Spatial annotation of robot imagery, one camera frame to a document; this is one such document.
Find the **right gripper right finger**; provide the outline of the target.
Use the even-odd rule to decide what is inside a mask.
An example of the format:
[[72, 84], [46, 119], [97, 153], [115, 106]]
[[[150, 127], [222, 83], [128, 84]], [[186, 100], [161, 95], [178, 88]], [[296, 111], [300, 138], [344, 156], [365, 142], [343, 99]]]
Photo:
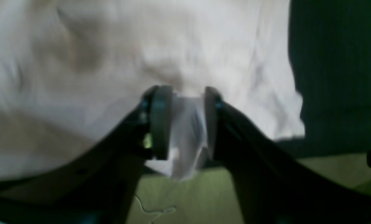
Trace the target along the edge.
[[207, 148], [231, 173], [246, 224], [371, 224], [371, 197], [302, 166], [207, 87]]

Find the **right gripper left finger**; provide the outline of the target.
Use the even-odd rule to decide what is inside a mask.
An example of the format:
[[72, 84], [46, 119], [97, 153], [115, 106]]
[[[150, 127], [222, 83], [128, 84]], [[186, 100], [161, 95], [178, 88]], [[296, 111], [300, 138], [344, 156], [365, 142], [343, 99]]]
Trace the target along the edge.
[[0, 182], [5, 224], [124, 224], [146, 160], [167, 159], [173, 90], [153, 86], [102, 141], [71, 163]]

